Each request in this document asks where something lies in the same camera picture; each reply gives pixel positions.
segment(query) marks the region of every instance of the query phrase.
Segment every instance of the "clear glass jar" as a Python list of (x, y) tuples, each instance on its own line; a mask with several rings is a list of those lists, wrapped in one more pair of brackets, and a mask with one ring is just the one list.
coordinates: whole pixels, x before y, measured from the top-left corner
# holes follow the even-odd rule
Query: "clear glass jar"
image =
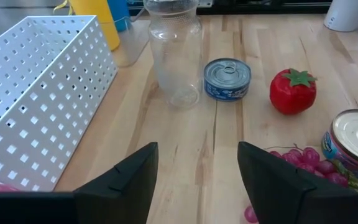
[(203, 87), (203, 30), (197, 5), (198, 0), (144, 0), (158, 84), (167, 101), (181, 108), (196, 104)]

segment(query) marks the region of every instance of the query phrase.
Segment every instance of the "pull tab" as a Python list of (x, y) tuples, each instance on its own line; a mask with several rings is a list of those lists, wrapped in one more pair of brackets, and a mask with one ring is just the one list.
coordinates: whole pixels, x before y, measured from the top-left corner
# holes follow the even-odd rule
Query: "pull tab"
[(236, 71), (236, 63), (229, 62), (227, 65), (223, 68), (223, 71), (229, 74), (232, 74)]

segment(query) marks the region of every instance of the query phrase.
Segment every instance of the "grape stem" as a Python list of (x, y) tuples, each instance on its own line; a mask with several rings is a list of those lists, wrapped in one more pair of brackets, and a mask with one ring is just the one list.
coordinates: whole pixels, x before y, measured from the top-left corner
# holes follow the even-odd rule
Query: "grape stem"
[(299, 148), (297, 144), (293, 144), (294, 146), (291, 146), (291, 147), (283, 147), (283, 146), (272, 146), (272, 147), (267, 147), (267, 148), (264, 148), (264, 150), (267, 150), (267, 149), (297, 149), (297, 150), (301, 150), (303, 151), (303, 149)]

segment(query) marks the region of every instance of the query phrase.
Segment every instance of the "red grape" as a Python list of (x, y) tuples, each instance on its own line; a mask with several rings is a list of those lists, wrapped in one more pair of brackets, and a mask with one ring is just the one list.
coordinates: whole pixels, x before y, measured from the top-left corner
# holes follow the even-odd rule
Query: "red grape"
[(316, 170), (318, 170), (320, 173), (324, 175), (332, 174), (333, 172), (336, 172), (334, 164), (327, 160), (318, 162), (316, 166)]
[(338, 184), (343, 187), (348, 186), (347, 179), (344, 176), (342, 176), (341, 174), (338, 174), (337, 172), (328, 174), (326, 177), (329, 181), (331, 181), (334, 184)]
[(315, 166), (317, 166), (318, 162), (320, 161), (320, 155), (312, 147), (306, 147), (303, 150), (302, 159), (303, 159), (303, 162), (315, 167)]
[(289, 152), (283, 154), (283, 159), (285, 159), (287, 162), (289, 162), (294, 166), (297, 166), (298, 164), (301, 163), (296, 156), (294, 156), (292, 153)]
[(274, 156), (277, 156), (280, 159), (283, 159), (283, 157), (277, 151), (271, 151), (270, 153), (273, 154)]
[(292, 153), (300, 162), (302, 162), (302, 153), (297, 149), (291, 149), (289, 153)]
[(299, 164), (298, 167), (314, 174), (314, 167), (310, 164), (302, 163), (302, 164)]
[(318, 172), (317, 170), (314, 171), (314, 174), (321, 178), (326, 178), (322, 173)]
[(244, 216), (246, 218), (246, 220), (249, 223), (257, 223), (258, 222), (258, 218), (256, 217), (254, 208), (252, 207), (252, 205), (249, 205), (246, 210), (244, 211)]

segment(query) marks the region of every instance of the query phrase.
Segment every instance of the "yellow container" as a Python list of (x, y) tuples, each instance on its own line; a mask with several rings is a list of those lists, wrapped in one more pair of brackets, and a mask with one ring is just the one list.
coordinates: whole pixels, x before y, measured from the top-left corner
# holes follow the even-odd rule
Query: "yellow container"
[(104, 36), (114, 50), (119, 45), (119, 36), (107, 0), (69, 0), (76, 15), (97, 15)]

